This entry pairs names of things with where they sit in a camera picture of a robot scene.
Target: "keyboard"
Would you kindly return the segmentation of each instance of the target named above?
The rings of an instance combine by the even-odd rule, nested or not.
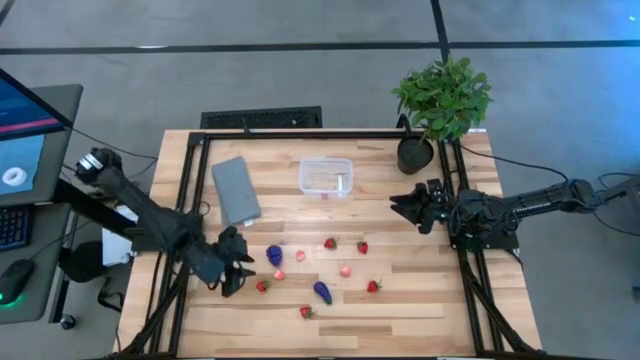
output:
[[[319,106],[202,113],[201,129],[321,128]]]
[[[0,208],[0,251],[29,245],[32,206]]]

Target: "strawberry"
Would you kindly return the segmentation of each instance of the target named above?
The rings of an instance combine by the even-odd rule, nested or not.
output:
[[[315,312],[311,310],[311,306],[303,306],[300,308],[300,315],[305,319],[310,319]]]
[[[304,251],[298,250],[298,252],[296,252],[296,260],[298,260],[298,262],[303,261],[305,257]]]
[[[260,292],[267,292],[267,289],[269,288],[269,286],[270,284],[267,280],[262,280],[256,284],[256,289],[258,289],[258,291]]]
[[[382,283],[382,280],[378,282],[369,281],[369,286],[367,286],[367,292],[378,292],[378,290],[382,288],[382,286],[380,286],[380,283]]]
[[[369,251],[369,244],[366,241],[358,242],[358,252],[361,254],[366,254]]]
[[[284,280],[284,271],[276,271],[275,274],[273,274],[273,277],[276,278],[276,280]]]
[[[325,249],[335,249],[338,247],[338,241],[334,238],[328,238],[325,242],[324,242],[324,247]]]

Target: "wooden table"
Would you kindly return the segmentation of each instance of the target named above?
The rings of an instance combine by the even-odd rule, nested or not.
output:
[[[188,135],[182,130],[165,133],[151,190],[151,197],[162,206],[175,206]],[[462,143],[491,153],[485,133],[468,134]],[[407,176],[396,167],[397,144],[397,139],[214,140],[209,166],[243,156],[258,194],[262,217],[251,227],[239,227],[256,259],[249,268],[258,276],[227,299],[191,277],[178,356],[474,355],[457,256],[445,228],[436,225],[431,234],[420,235],[389,208],[390,195],[406,194],[417,182],[442,178],[438,154],[425,169]],[[318,156],[353,161],[354,186],[348,198],[322,200],[301,193],[299,161]],[[452,151],[449,156],[455,169]],[[464,157],[471,186],[500,195],[493,160],[469,153]],[[199,150],[189,196],[198,158]],[[205,231],[213,241],[223,227],[207,171],[203,200],[211,211],[205,216]],[[329,237],[339,240],[337,250],[323,248]],[[362,240],[369,243],[367,255],[356,250]],[[271,244],[284,250],[281,268],[287,277],[271,281],[273,287],[261,294],[256,282],[274,280],[275,269],[265,256]],[[298,250],[307,256],[301,263],[295,260]],[[525,341],[539,348],[519,264],[501,250],[485,254],[498,308]],[[133,266],[119,327],[123,345],[144,324],[155,259],[155,254],[143,255]],[[338,273],[344,265],[352,268],[350,278]],[[318,280],[329,286],[333,305],[325,305],[313,292]],[[380,293],[365,291],[370,280],[382,280]],[[317,311],[312,320],[302,319],[298,311],[307,304]],[[485,347],[491,348],[486,315],[482,306],[479,309]],[[165,321],[161,349],[167,348],[170,323]]]

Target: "purple eggplant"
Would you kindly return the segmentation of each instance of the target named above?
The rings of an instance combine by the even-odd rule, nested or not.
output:
[[[271,245],[267,248],[267,259],[271,265],[278,267],[282,263],[282,248],[278,245]]]
[[[331,294],[329,293],[329,288],[322,281],[318,281],[315,284],[313,284],[313,291],[315,291],[316,294],[320,295],[322,300],[324,300],[324,302],[326,302],[327,305],[331,305],[331,303],[333,302],[333,300],[331,300]]]

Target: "floor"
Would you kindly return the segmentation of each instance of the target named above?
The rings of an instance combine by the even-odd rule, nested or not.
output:
[[[591,181],[606,172],[640,171],[640,47],[615,42],[640,39],[639,2],[440,3],[452,56],[470,57],[494,86],[496,101],[486,121],[494,154]],[[0,53],[31,50],[1,55],[0,65],[28,86],[82,84],[78,129],[155,155],[165,129],[197,128],[203,111],[320,105],[325,127],[393,126],[397,103],[389,91],[410,68],[439,60],[440,51],[182,49],[123,54],[127,51],[105,51],[109,47],[437,43],[435,24],[427,0],[16,0],[0,26]],[[593,42],[598,40],[614,42]],[[527,41],[564,41],[565,47],[509,48]],[[33,54],[34,48],[62,47],[97,49],[75,55],[56,55],[55,50]],[[74,135],[68,163],[92,145]],[[129,174],[145,165],[141,159],[125,158]],[[502,163],[498,170],[505,195],[560,180]],[[137,180],[148,188],[152,174]],[[607,180],[615,184],[621,179]],[[599,214],[617,227],[640,232],[622,201]],[[640,304],[634,302],[631,286],[640,284],[640,239],[606,229],[593,216],[555,213],[527,219],[518,234],[545,350],[636,358]],[[83,235],[98,236],[95,228]],[[126,267],[114,271],[124,287]],[[66,311],[83,319],[75,331],[46,323],[3,326],[3,358],[108,353],[118,314],[95,302],[100,285],[71,289]]]

